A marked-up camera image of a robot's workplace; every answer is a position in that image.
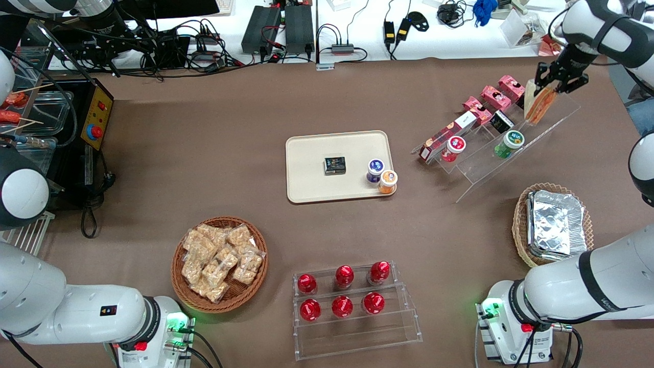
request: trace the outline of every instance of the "beige tray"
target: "beige tray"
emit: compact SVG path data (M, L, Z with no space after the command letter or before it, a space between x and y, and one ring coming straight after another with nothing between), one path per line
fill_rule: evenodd
M345 174L325 175L326 157L345 157ZM293 203L390 196L366 179L378 158L393 170L388 137L381 130L291 137L286 141L286 195Z

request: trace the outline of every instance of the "acrylic stand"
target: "acrylic stand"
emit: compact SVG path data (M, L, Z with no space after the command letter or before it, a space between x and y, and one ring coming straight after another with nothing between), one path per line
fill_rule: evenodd
M441 155L436 154L434 161L437 161L445 172L451 175L452 172L458 171L470 182L470 186L456 200L456 203L511 164L579 108L579 104L567 94L559 95L543 119L536 125L530 125L525 122L523 110L512 105L506 111L506 115L515 123L513 129L519 130L525 136L525 144L505 159L497 157L494 151L504 135L490 124L470 130L463 135L466 140L466 149L454 162L443 161Z
M372 265L353 267L354 282L345 291L334 286L336 268L293 276L296 361L422 342L415 305L406 286L399 280L395 263L390 264L392 272L379 286L371 286L367 281ZM315 295L303 295L298 291L298 278L305 273L316 279L318 288ZM373 291L380 293L386 303L381 313L371 316L364 312L361 301ZM339 295L347 296L354 305L353 313L344 319L332 313L332 301ZM300 317L300 305L307 299L320 303L322 313L317 321L307 322Z

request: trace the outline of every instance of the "woven basket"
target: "woven basket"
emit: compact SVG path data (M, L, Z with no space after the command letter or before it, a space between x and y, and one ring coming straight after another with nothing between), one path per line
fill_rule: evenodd
M513 214L513 226L511 231L513 232L513 239L515 240L515 247L518 249L518 254L520 258L525 261L529 267L536 267L539 265L544 265L546 263L552 263L553 261L547 259L540 259L535 255L531 254L527 245L527 195L532 191L548 191L551 193L562 193L562 194L572 194L574 198L581 200L574 195L573 192L569 191L565 187L561 187L557 184L552 183L539 183L534 184L531 187L525 189L525 191L520 194L518 198L518 204L515 206L515 213ZM586 246L588 249L593 248L593 224L591 223L591 216L588 214L588 211L583 212L583 233L586 237Z
M240 224L246 224L250 230L250 233L254 237L256 247L266 253L268 252L268 249L266 248L266 241L261 235L261 232L259 232L259 230L254 227L254 225L243 219L238 217L214 217L212 219L203 221L202 223L209 226L221 228L236 227ZM170 269L171 281L173 282L173 288L175 289L177 297L186 303L186 305L195 310L214 314L225 313L234 310L250 300L250 298L254 296L254 294L263 284L264 278L266 278L266 273L268 272L268 257L264 257L264 263L262 264L261 268L259 268L259 273L254 278L254 281L251 283L251 285L245 285L232 279L232 270L230 271L226 281L230 285L230 287L227 289L227 292L219 302L212 303L209 301L209 299L203 298L193 292L193 290L191 290L188 286L186 278L182 276L182 267L184 266L182 258L186 254L186 250L182 247L182 242L183 239L179 242L179 245L175 250L175 255L173 256L173 264L171 265Z

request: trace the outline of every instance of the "brown table surface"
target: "brown table surface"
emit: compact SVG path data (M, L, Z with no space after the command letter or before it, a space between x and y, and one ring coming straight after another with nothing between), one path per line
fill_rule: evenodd
M525 276L511 221L533 183L558 183L584 201L596 246L648 224L652 212L627 170L637 133L608 77L572 94L582 108L503 172L454 201L465 180L426 167L412 148L457 117L460 104L511 74L533 77L536 59L422 60L265 65L213 77L102 76L119 100L104 144L118 178L97 212L99 238L79 232L79 212L58 213L41 257L70 284L118 284L175 297L169 267L186 230L219 215L254 223L270 268L258 294L223 315L192 313L225 368L473 367L475 310L492 284ZM291 136L384 130L399 175L386 199L293 205L284 143ZM395 260L419 313L423 343L296 363L294 272ZM652 322L590 322L582 367L651 367ZM559 367L566 342L555 337ZM200 343L201 352L208 350ZM47 368L111 367L100 344L26 346ZM487 362L479 352L481 366ZM31 367L0 342L0 367Z

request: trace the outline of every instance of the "blue yarn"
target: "blue yarn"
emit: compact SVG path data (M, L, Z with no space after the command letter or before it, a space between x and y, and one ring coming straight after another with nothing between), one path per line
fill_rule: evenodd
M497 0L477 0L472 12L475 13L477 20L475 27L485 26L491 20L491 13L497 9Z

